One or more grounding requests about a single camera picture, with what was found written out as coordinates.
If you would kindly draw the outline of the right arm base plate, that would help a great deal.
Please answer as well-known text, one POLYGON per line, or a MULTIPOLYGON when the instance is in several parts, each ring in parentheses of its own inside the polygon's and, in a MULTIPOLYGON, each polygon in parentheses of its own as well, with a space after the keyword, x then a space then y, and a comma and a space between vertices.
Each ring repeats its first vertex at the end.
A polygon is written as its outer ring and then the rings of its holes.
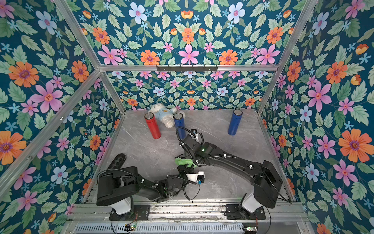
POLYGON ((263 206, 258 208, 254 213, 251 213, 244 208, 239 207, 239 204, 227 204, 226 210, 223 212, 228 220, 265 220, 266 213, 263 206))

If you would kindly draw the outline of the red thermos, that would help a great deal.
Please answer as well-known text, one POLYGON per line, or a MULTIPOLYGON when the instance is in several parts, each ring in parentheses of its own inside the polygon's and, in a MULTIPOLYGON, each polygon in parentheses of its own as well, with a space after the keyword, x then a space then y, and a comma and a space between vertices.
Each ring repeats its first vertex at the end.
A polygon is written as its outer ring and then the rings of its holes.
POLYGON ((154 113, 149 112, 149 113, 145 114, 144 118, 145 118, 145 121, 147 123, 147 126, 150 130, 150 133, 151 133, 152 137, 154 139, 159 139, 161 137, 161 132, 159 130, 157 120, 155 118, 154 113))

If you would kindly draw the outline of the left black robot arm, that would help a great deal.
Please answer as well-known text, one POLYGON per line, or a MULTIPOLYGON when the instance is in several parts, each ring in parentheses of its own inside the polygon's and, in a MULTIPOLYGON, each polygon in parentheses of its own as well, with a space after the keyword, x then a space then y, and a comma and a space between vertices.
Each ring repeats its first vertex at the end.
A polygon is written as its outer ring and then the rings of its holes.
POLYGON ((135 166, 122 169, 107 169, 97 178, 96 205, 110 206, 118 215, 132 210, 133 196, 161 203, 176 197, 188 185, 198 185, 198 179, 189 179, 187 174, 168 175, 164 180, 150 181, 138 173, 135 166))

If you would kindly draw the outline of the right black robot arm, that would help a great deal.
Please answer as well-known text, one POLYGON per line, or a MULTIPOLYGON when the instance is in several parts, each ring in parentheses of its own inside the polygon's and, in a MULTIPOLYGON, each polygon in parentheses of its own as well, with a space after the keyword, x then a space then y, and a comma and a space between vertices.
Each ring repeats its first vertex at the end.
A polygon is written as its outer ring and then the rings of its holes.
POLYGON ((179 145, 197 167, 215 166, 240 176, 253 185, 253 193, 242 198, 241 208, 254 213, 260 207, 273 209, 281 194, 283 181, 274 165, 265 160, 262 163, 249 161, 230 154, 210 142, 201 142, 198 132, 185 127, 176 127, 179 145))

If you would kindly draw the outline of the green microfiber cloth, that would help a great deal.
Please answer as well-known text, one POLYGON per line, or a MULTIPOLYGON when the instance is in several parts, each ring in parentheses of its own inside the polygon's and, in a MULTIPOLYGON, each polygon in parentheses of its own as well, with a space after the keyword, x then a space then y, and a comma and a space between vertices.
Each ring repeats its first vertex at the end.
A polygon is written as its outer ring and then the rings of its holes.
POLYGON ((175 163, 177 166, 185 166, 187 168, 196 168, 197 166, 193 163, 191 159, 182 159, 180 157, 177 157, 175 159, 175 163))

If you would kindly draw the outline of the dark blue thermos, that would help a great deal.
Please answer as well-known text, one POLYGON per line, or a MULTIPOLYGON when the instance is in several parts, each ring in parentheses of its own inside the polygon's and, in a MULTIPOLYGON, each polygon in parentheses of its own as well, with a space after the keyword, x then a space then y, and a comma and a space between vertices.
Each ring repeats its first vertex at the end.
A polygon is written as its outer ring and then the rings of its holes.
POLYGON ((177 132, 177 136, 179 139, 184 139, 186 137, 185 132, 185 122, 184 122, 184 115, 182 113, 175 113, 173 115, 174 124, 177 132))

